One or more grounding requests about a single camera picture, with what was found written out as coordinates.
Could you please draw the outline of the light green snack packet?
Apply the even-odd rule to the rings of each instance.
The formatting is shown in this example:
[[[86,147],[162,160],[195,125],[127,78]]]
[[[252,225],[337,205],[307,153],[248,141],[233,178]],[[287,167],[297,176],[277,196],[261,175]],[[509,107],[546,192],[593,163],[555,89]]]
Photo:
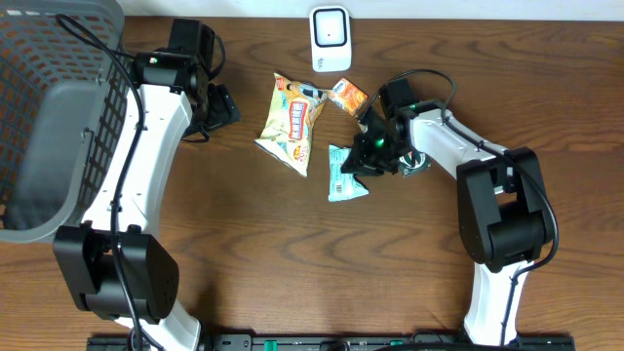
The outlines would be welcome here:
[[[369,194],[366,187],[352,174],[344,174],[341,170],[349,153],[350,148],[329,146],[331,176],[328,200],[330,202],[348,201]]]

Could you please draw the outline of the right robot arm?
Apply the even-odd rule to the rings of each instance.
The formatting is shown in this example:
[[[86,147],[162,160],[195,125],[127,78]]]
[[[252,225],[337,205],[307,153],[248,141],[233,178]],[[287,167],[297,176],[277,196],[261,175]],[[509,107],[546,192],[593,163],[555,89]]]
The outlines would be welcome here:
[[[553,259],[560,231],[536,154],[492,143],[453,116],[447,100],[415,96],[406,75],[375,94],[383,112],[367,106],[362,132],[341,170],[354,176],[396,174],[422,154],[455,181],[458,232],[475,263],[463,321],[472,344],[518,343],[515,320],[527,274]]]

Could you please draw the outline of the orange juice carton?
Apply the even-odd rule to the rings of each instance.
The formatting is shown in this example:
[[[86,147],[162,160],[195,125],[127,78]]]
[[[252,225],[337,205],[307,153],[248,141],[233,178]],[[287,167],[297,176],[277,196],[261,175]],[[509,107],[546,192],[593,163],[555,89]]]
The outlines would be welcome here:
[[[368,95],[346,78],[341,78],[329,91],[329,99],[351,116],[368,100]]]

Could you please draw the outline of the dark green round-label packet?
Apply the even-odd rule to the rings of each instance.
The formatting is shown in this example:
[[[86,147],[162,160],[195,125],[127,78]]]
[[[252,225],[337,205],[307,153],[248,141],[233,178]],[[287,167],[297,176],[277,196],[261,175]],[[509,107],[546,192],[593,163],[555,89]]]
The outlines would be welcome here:
[[[430,158],[422,152],[411,151],[399,158],[399,171],[403,177],[428,171],[431,167]]]

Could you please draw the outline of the yellow chips bag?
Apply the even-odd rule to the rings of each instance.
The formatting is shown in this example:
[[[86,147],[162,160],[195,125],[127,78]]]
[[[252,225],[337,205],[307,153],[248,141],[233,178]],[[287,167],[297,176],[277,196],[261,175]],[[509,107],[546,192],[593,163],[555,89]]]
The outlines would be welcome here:
[[[307,177],[313,127],[328,99],[328,91],[279,73],[274,78],[268,117],[254,144]]]

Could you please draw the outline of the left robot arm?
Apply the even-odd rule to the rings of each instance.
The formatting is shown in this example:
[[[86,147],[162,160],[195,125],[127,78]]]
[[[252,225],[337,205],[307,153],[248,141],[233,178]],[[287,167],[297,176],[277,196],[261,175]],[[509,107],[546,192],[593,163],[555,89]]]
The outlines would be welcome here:
[[[241,114],[215,82],[224,45],[195,19],[176,19],[169,43],[134,56],[123,128],[95,200],[53,250],[75,305],[126,327],[116,350],[203,350],[201,323],[177,298],[179,268],[158,242],[164,190],[180,143],[202,143]]]

